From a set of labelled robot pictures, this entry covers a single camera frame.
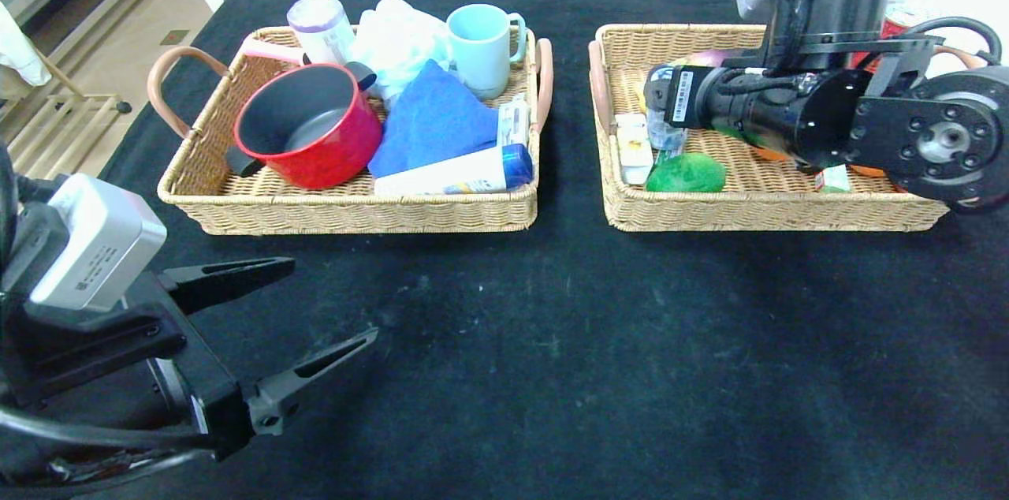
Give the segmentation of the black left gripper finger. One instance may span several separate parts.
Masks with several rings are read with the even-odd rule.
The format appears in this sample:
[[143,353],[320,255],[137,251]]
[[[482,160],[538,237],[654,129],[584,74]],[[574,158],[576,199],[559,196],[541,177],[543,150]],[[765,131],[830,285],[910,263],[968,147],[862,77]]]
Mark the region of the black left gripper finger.
[[256,381],[245,397],[253,435],[282,435],[303,409],[307,396],[369,359],[378,339],[379,329],[368,328]]
[[295,269],[293,258],[260,258],[176,267],[156,278],[181,312],[194,315],[277,283]]

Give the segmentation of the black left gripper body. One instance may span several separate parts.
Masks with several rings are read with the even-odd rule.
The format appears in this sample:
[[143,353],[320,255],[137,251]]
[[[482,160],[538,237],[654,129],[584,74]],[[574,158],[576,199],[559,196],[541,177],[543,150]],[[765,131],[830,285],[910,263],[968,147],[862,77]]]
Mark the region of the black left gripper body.
[[108,316],[47,325],[48,413],[73,445],[230,456],[253,435],[242,389],[158,273],[141,274]]

